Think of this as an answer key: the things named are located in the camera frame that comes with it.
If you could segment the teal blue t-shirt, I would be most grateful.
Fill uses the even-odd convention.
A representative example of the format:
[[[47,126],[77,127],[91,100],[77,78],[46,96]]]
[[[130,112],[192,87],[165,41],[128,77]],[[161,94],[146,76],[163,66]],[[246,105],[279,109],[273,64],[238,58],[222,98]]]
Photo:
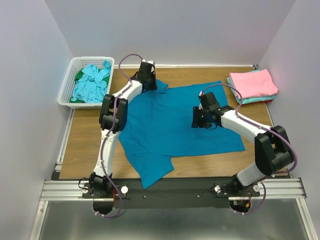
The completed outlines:
[[[157,80],[157,89],[128,104],[127,123],[119,135],[129,163],[148,188],[174,170],[172,157],[242,152],[241,136],[226,128],[193,128],[193,108],[209,83],[170,88]]]

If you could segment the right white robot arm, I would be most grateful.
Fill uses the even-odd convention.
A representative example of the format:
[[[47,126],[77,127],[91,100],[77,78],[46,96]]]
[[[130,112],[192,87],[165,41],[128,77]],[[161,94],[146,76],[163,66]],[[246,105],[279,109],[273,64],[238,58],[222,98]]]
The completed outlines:
[[[193,108],[192,128],[210,128],[212,125],[231,130],[254,145],[254,162],[236,173],[226,184],[217,184],[214,190],[226,195],[241,196],[259,180],[276,174],[295,161],[286,130],[255,122],[234,108],[220,106],[212,92],[199,94],[200,105]]]

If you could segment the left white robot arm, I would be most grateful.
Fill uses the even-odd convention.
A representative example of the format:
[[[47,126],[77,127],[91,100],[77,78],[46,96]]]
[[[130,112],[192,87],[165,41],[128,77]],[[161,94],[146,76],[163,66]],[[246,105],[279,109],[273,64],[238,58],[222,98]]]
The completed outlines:
[[[111,182],[113,156],[121,131],[128,119],[129,103],[136,96],[157,89],[156,67],[153,61],[142,60],[139,70],[127,84],[114,94],[106,94],[99,115],[101,143],[96,165],[89,177],[89,189],[99,197],[107,197],[115,188]]]

